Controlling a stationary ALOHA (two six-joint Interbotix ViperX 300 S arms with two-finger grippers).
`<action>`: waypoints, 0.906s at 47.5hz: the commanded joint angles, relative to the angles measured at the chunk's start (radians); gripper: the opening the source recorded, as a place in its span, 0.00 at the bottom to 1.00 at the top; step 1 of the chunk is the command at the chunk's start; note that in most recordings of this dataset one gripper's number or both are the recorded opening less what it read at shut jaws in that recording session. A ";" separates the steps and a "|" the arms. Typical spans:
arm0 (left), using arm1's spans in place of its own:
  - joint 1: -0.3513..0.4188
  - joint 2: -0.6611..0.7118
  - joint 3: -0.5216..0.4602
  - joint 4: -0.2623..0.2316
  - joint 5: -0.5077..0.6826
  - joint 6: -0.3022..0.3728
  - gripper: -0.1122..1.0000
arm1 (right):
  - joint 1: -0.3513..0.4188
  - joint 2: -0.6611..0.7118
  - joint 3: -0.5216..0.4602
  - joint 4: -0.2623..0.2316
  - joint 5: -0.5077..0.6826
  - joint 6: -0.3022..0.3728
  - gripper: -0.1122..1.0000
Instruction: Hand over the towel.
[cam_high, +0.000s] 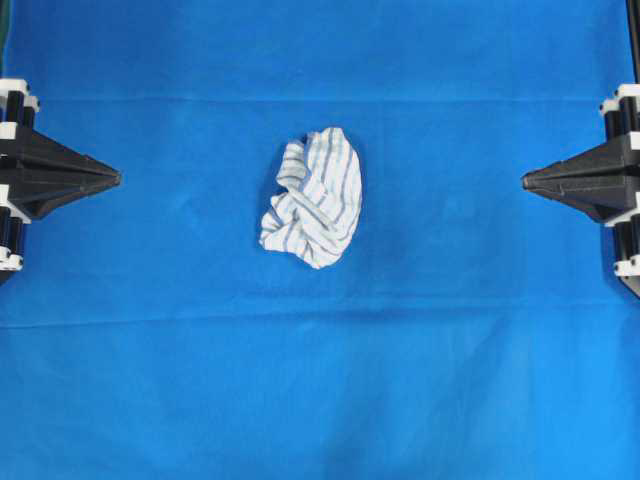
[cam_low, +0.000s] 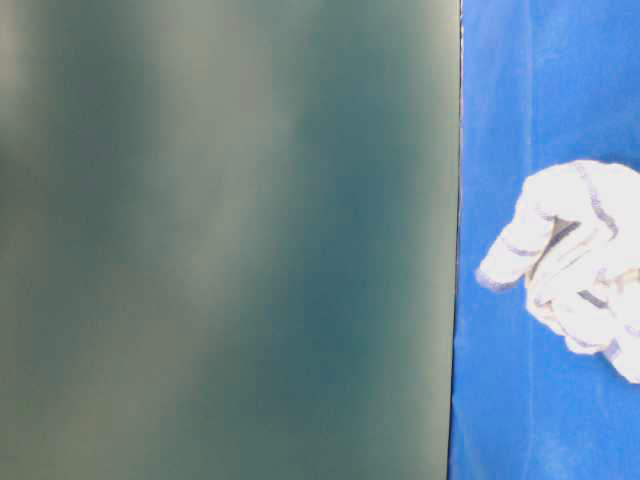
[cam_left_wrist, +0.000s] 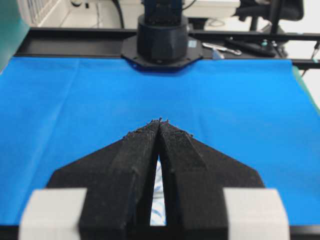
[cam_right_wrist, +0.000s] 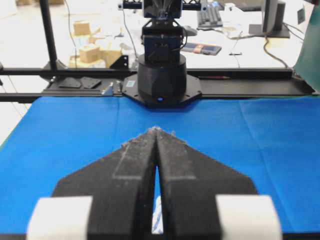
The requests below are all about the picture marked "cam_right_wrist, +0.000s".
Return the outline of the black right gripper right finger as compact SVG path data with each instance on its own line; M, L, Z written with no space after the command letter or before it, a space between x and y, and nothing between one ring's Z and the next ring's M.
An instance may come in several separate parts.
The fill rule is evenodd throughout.
M156 133L164 233L173 240L280 240L269 195L250 177Z

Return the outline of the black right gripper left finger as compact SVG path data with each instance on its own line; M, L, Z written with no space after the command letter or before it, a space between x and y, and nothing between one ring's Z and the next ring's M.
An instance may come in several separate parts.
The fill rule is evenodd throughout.
M157 132L61 178L40 198L27 226L29 240L131 240L152 215Z

